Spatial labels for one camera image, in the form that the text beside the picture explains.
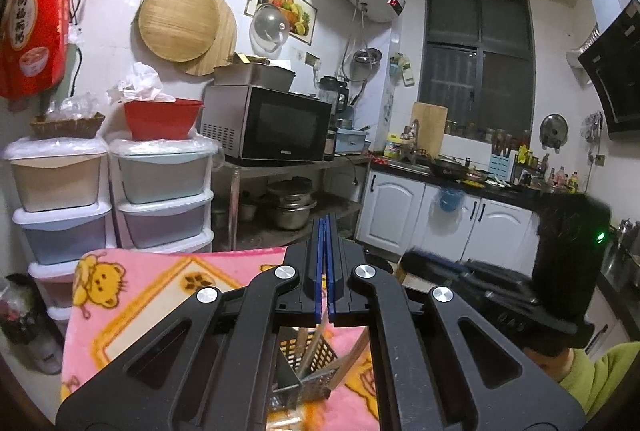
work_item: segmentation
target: pink blanket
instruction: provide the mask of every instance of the pink blanket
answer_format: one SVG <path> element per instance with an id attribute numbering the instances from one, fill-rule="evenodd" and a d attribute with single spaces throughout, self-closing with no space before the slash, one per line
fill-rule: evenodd
<path id="1" fill-rule="evenodd" d="M 222 291 L 246 286 L 282 263 L 286 249 L 165 255 L 112 249 L 85 255 L 76 269 L 74 306 L 66 331 L 62 399 L 109 364 L 201 286 Z M 362 329 L 335 329 L 324 337 L 342 356 Z M 271 414 L 270 428 L 375 431 L 378 407 L 370 356 L 364 354 L 327 401 Z"/>

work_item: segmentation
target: cutting board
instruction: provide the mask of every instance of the cutting board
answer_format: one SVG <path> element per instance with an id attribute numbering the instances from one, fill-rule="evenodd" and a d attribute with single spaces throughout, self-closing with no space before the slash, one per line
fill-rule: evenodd
<path id="1" fill-rule="evenodd" d="M 447 123 L 447 108 L 436 104 L 414 103 L 411 111 L 411 121 L 417 119 L 420 123 L 418 130 L 418 149 L 425 150 L 429 155 L 437 157 L 442 147 L 444 127 Z"/>
<path id="2" fill-rule="evenodd" d="M 228 64 L 228 58 L 236 50 L 236 39 L 238 28 L 236 18 L 231 8 L 224 0 L 214 0 L 218 8 L 220 25 L 213 44 L 203 55 L 191 61 L 176 63 L 176 66 L 183 72 L 192 76 L 205 76 L 213 73 L 216 66 Z"/>
<path id="3" fill-rule="evenodd" d="M 215 0 L 144 0 L 140 36 L 162 59 L 191 61 L 213 44 L 220 16 Z"/>

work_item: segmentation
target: microwave vent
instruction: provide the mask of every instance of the microwave vent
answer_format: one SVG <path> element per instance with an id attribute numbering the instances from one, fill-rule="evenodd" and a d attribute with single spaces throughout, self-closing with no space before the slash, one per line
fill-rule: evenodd
<path id="1" fill-rule="evenodd" d="M 202 134 L 205 137 L 215 138 L 216 140 L 220 141 L 222 147 L 227 151 L 231 151 L 233 149 L 236 131 L 232 128 L 215 126 L 213 124 L 207 124 L 206 122 L 203 122 Z"/>

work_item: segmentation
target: window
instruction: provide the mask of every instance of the window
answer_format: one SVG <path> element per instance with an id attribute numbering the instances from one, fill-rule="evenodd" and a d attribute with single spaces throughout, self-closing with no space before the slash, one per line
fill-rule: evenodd
<path id="1" fill-rule="evenodd" d="M 419 100 L 449 109 L 452 134 L 530 130 L 533 98 L 526 0 L 427 0 Z"/>

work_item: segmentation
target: yellow-green shirt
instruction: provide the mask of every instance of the yellow-green shirt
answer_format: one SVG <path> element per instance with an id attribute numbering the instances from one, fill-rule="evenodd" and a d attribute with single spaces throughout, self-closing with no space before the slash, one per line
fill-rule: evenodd
<path id="1" fill-rule="evenodd" d="M 574 363 L 560 385 L 580 403 L 587 419 L 591 419 L 609 400 L 639 351 L 640 343 L 624 343 L 591 363 L 584 350 L 574 350 Z"/>

